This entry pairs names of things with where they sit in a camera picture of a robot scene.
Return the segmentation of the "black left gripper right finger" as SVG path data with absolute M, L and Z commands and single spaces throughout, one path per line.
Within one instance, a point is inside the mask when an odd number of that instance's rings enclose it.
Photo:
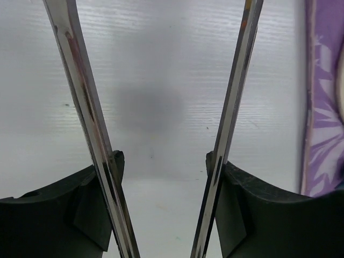
M 343 257 L 343 191 L 308 197 L 228 163 L 216 224 L 223 257 Z

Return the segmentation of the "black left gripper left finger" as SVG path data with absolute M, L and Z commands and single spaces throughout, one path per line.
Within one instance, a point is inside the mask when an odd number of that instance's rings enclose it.
M 93 166 L 1 199 L 1 257 L 102 257 L 111 232 Z

